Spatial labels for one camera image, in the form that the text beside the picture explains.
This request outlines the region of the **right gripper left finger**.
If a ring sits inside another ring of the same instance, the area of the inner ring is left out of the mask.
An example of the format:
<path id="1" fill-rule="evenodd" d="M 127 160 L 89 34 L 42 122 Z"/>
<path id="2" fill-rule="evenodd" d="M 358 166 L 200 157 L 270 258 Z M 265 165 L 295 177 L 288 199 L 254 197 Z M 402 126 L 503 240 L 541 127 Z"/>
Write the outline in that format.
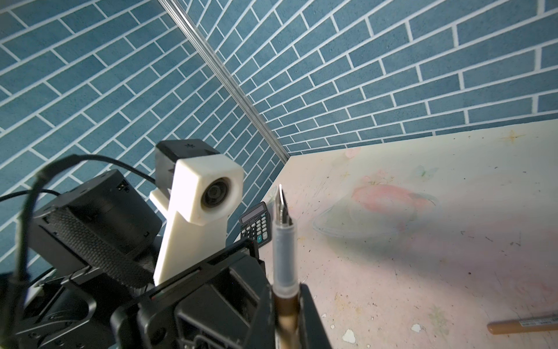
<path id="1" fill-rule="evenodd" d="M 243 348 L 274 349 L 276 347 L 276 313 L 273 291 L 266 285 L 253 320 L 248 329 Z"/>

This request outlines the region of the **tan pen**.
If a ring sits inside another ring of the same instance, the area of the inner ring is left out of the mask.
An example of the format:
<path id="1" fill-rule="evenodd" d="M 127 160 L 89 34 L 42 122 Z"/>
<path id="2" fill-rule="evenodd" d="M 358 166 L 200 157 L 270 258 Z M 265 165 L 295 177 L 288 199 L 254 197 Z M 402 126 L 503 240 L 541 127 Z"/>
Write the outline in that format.
<path id="1" fill-rule="evenodd" d="M 557 331 L 557 315 L 493 322 L 487 330 L 494 335 Z"/>
<path id="2" fill-rule="evenodd" d="M 273 295 L 276 332 L 280 348 L 299 348 L 299 277 L 296 262 L 296 223 L 292 219 L 283 186 L 278 186 L 273 221 Z"/>

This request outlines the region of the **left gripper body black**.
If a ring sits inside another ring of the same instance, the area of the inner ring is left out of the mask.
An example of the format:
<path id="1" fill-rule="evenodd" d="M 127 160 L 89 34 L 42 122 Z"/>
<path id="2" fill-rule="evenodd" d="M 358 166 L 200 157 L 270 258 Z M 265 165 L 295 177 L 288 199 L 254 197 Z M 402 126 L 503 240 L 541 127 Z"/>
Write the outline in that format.
<path id="1" fill-rule="evenodd" d="M 119 307 L 119 348 L 247 348 L 269 283 L 255 241 L 244 238 Z"/>

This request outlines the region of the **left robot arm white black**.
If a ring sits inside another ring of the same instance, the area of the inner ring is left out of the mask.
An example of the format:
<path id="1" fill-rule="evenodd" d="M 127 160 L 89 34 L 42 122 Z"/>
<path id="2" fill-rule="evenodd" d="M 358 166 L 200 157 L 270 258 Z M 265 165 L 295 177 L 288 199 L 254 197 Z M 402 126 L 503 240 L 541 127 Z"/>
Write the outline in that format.
<path id="1" fill-rule="evenodd" d="M 3 348 L 274 348 L 270 284 L 257 245 L 226 245 L 242 168 L 215 154 L 167 165 L 152 211 L 117 170 L 37 209 L 40 171 L 1 276 Z"/>

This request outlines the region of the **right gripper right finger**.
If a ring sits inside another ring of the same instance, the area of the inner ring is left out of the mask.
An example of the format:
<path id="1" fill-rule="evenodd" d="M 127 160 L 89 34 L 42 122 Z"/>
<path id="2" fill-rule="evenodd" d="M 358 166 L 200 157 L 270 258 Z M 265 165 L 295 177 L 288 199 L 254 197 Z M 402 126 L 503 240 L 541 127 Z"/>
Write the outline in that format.
<path id="1" fill-rule="evenodd" d="M 300 284 L 299 341 L 304 349 L 332 349 L 310 288 Z"/>

